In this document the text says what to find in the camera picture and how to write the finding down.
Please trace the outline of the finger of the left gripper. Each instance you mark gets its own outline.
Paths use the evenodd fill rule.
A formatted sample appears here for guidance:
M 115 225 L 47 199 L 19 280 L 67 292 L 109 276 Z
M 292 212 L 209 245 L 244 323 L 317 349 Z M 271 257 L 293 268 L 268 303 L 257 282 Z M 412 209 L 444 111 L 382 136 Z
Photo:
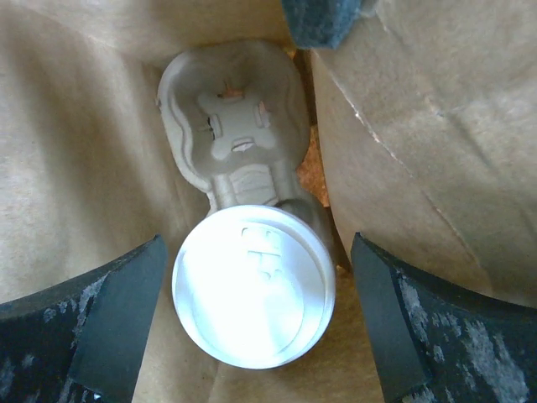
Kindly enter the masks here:
M 369 0 L 283 0 L 281 5 L 300 49 L 336 49 L 356 21 L 373 16 Z

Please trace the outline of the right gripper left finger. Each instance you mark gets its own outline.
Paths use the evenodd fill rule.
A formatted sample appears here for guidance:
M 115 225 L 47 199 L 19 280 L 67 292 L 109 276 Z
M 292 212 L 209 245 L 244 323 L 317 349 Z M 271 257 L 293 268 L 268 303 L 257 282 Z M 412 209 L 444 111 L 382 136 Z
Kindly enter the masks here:
M 167 266 L 161 236 L 1 305 L 3 402 L 129 402 Z

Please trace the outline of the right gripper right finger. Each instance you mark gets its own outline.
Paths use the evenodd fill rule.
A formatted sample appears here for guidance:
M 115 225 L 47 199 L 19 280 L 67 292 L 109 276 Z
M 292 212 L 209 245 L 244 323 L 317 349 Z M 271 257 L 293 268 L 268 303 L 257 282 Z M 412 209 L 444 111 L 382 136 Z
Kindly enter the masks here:
M 415 268 L 357 233 L 351 261 L 387 402 L 534 402 L 536 310 Z

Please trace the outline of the single brown pulp carrier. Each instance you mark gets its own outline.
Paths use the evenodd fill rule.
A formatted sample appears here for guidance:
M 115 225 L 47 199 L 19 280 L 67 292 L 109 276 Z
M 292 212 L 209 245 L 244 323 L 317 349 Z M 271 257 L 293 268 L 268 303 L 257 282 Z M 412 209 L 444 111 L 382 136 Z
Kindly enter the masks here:
M 309 115 L 300 73 L 281 48 L 241 39 L 186 50 L 165 68 L 157 100 L 175 163 L 210 214 L 277 207 L 335 253 L 326 211 L 297 174 Z

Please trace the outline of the dark green paper bag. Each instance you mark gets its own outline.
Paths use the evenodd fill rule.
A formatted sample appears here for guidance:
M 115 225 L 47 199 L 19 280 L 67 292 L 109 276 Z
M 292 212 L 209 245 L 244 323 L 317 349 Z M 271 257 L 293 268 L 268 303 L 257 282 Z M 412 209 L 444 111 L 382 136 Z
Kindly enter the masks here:
M 278 1 L 1 4 L 1 299 L 161 234 L 175 254 L 206 215 L 156 106 L 166 64 L 230 39 L 290 46 Z M 356 232 L 423 270 L 536 302 L 536 4 L 380 1 L 311 56 L 327 192 Z M 235 369 L 186 336 L 162 290 L 137 402 L 379 402 L 357 293 L 302 359 Z

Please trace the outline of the white plastic cup lid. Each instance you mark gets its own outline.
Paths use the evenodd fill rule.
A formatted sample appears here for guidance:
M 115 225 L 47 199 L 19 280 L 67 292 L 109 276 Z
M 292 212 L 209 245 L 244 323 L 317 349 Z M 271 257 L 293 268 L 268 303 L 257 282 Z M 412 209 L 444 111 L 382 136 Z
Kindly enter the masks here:
M 176 256 L 171 293 L 204 352 L 244 369 L 276 368 L 321 339 L 335 267 L 313 227 L 277 207 L 229 207 L 202 220 Z

